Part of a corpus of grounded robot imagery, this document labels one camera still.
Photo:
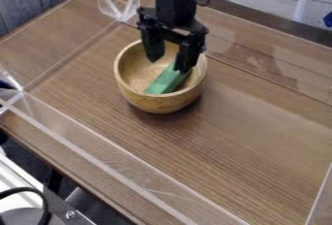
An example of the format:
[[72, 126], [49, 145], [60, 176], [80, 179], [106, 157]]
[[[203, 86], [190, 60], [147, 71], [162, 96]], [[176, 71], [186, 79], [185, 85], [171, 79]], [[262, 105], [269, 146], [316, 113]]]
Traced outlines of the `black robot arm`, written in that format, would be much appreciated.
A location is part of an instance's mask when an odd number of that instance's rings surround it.
[[207, 27], [195, 19], [197, 0], [155, 0], [155, 7], [138, 7], [138, 28], [150, 62], [164, 55], [164, 42], [179, 46], [174, 70], [186, 74], [206, 49]]

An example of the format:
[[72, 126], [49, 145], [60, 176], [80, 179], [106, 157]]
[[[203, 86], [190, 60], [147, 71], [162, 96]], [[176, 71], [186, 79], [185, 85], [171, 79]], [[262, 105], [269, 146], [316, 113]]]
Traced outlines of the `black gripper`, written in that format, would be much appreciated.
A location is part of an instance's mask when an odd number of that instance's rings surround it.
[[205, 49], [207, 27], [195, 19], [198, 0], [155, 0], [155, 6], [138, 7], [138, 28], [150, 62], [164, 55], [164, 42], [179, 45], [174, 69], [182, 74], [195, 66]]

